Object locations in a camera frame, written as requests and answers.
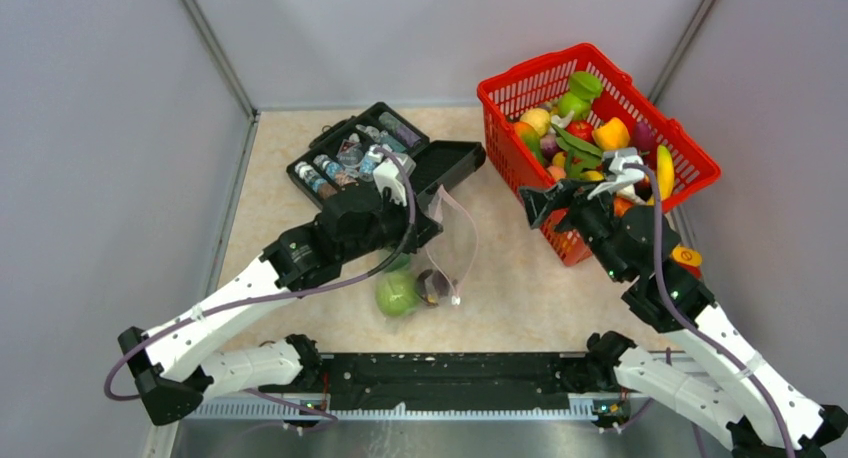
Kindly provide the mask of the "green cabbage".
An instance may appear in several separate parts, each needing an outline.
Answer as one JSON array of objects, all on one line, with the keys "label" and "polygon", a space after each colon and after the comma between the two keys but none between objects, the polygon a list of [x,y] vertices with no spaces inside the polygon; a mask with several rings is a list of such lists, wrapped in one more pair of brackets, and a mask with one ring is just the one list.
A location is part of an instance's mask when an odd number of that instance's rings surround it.
[{"label": "green cabbage", "polygon": [[415,284],[415,277],[408,271],[383,274],[377,282],[375,295],[380,312],[384,316],[395,318],[415,311],[421,304]]}]

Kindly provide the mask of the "clear zip top bag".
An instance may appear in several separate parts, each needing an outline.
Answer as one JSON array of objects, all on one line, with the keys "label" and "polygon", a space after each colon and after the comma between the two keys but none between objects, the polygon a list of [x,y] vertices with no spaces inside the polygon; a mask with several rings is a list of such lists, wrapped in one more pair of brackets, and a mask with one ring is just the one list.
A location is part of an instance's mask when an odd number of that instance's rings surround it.
[{"label": "clear zip top bag", "polygon": [[479,235],[470,213],[445,187],[437,189],[425,215],[443,226],[443,233],[414,253],[403,253],[379,275],[395,271],[408,271],[414,277],[426,269],[444,273],[453,284],[453,296],[443,299],[438,306],[421,304],[412,313],[388,319],[405,318],[421,309],[441,306],[458,306],[462,303],[463,282],[471,271],[479,248]]}]

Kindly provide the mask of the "yellow bell pepper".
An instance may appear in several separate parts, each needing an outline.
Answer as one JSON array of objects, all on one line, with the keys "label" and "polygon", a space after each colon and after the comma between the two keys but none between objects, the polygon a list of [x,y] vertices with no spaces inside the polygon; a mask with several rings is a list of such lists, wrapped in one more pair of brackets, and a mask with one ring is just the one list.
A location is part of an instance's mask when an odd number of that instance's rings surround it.
[{"label": "yellow bell pepper", "polygon": [[611,118],[592,131],[595,145],[602,151],[614,151],[628,148],[631,138],[625,123],[617,117]]}]

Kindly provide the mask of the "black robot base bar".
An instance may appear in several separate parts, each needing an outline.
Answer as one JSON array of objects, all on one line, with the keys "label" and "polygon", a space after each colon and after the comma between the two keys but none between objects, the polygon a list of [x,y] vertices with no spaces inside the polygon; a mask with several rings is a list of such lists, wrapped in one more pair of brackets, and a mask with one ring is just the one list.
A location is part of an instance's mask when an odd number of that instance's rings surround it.
[{"label": "black robot base bar", "polygon": [[612,364],[592,353],[434,353],[326,356],[310,384],[264,393],[313,393],[334,411],[561,410],[573,395],[624,396]]}]

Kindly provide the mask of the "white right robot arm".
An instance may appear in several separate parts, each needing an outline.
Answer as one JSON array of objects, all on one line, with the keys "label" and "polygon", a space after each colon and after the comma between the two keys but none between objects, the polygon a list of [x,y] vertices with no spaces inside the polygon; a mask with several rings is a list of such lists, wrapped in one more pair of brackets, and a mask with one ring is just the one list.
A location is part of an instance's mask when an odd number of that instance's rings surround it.
[{"label": "white right robot arm", "polygon": [[735,457],[820,457],[847,430],[846,411],[807,398],[730,322],[712,292],[671,255],[679,235],[652,206],[615,210],[599,182],[562,180],[518,190],[527,220],[541,226],[561,212],[559,228],[577,232],[610,279],[627,284],[631,312],[695,360],[708,380],[653,359],[608,332],[586,363],[600,390],[618,384],[676,411]]}]

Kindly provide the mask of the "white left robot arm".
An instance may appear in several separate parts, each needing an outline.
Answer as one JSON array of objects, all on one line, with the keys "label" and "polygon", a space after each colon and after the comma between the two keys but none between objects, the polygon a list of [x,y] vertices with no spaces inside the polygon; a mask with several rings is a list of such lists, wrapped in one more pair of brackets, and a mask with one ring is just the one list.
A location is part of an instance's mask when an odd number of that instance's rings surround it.
[{"label": "white left robot arm", "polygon": [[123,352],[104,383],[122,367],[133,377],[150,422],[180,421],[205,400],[267,385],[314,388],[322,358],[315,343],[293,334],[272,345],[220,352],[236,334],[270,312],[308,296],[365,281],[435,237],[440,227],[418,207],[414,161],[385,151],[376,187],[354,186],[326,199],[315,218],[283,232],[229,283],[159,326],[130,327],[118,337]]}]

